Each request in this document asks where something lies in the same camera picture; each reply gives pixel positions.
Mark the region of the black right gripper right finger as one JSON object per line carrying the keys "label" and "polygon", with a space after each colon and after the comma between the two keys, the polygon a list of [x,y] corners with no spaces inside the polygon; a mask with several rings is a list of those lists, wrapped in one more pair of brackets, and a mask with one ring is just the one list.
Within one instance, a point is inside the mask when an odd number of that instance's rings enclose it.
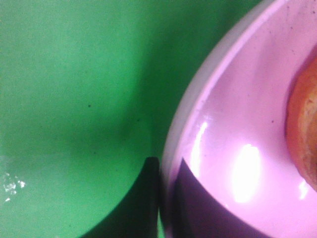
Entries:
{"label": "black right gripper right finger", "polygon": [[174,238],[266,238],[216,201],[181,161],[172,199]]}

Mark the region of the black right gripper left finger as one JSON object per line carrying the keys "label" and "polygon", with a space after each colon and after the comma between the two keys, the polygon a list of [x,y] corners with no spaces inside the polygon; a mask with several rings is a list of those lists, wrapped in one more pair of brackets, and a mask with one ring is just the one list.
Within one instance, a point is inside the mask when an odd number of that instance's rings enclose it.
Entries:
{"label": "black right gripper left finger", "polygon": [[146,158],[119,204],[83,238],[156,238],[159,210],[159,159]]}

